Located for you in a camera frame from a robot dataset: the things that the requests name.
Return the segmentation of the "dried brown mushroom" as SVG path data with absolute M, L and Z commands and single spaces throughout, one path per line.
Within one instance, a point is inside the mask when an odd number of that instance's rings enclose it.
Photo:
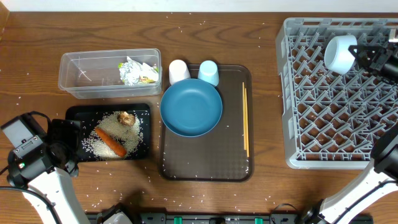
M 129 114 L 129 113 L 126 112 L 126 111 L 121 111 L 121 112 L 118 114 L 117 120 L 118 120 L 118 122 L 121 123 L 122 125 L 125 125 L 125 126 L 133 126 L 134 123 L 135 123 L 135 121 L 136 121 L 136 118 L 135 118 L 135 116 L 134 116 L 133 114 Z

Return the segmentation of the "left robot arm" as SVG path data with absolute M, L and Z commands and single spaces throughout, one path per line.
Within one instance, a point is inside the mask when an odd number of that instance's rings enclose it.
M 54 119 L 44 131 L 31 114 L 23 114 L 1 131 L 14 146 L 7 158 L 7 189 L 22 192 L 44 223 L 88 223 L 72 184 L 79 172 L 80 122 Z

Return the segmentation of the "dark blue plate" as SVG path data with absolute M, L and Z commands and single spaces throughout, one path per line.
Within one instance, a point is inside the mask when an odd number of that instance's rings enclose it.
M 194 138 L 210 132 L 220 121 L 223 102 L 218 90 L 199 79 L 171 85 L 160 103 L 160 115 L 173 133 Z

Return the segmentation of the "light blue bowl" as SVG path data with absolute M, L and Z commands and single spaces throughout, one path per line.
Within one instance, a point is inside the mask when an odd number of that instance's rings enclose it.
M 351 45 L 357 45 L 357 39 L 353 35 L 332 38 L 325 50 L 324 63 L 326 68 L 340 75 L 346 74 L 355 61 L 355 57 L 349 51 Z

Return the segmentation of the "light blue plastic cup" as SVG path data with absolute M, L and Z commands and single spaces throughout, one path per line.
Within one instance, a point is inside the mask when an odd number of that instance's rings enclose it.
M 219 84 L 218 66 L 214 61 L 206 60 L 200 64 L 198 79 L 203 80 L 213 86 Z

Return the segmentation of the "wooden chopstick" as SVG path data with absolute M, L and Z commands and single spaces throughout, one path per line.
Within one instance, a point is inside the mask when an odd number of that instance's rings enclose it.
M 247 146 L 246 146 L 246 97 L 245 97 L 245 86 L 244 82 L 242 82 L 242 98 L 243 98 L 243 139 L 244 139 L 244 150 L 247 151 Z
M 247 89 L 244 89 L 245 95 L 245 119 L 246 119 L 246 154 L 247 158 L 249 158 L 249 130 L 248 130 L 248 98 L 247 98 Z

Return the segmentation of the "orange carrot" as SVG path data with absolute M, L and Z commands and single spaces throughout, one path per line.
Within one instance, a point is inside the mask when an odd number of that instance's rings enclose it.
M 95 128 L 95 133 L 119 157 L 124 157 L 127 154 L 127 150 L 101 128 Z

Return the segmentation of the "foil snack wrapper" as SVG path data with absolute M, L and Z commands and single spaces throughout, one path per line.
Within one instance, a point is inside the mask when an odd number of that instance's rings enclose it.
M 121 81 L 125 85 L 144 85 L 159 81 L 158 68 L 146 63 L 139 63 L 130 57 L 118 65 Z

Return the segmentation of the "pile of white rice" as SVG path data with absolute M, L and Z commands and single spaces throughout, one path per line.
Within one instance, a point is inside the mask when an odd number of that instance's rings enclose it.
M 133 126 L 122 125 L 117 120 L 120 112 L 105 112 L 99 114 L 99 119 L 92 119 L 83 123 L 83 130 L 86 132 L 83 135 L 82 149 L 80 150 L 83 160 L 120 160 L 137 154 L 139 145 L 144 142 L 144 132 L 141 128 L 142 120 L 135 116 L 136 121 Z M 127 150 L 127 154 L 124 157 L 116 155 L 95 133 L 95 128 L 101 128 L 120 143 Z

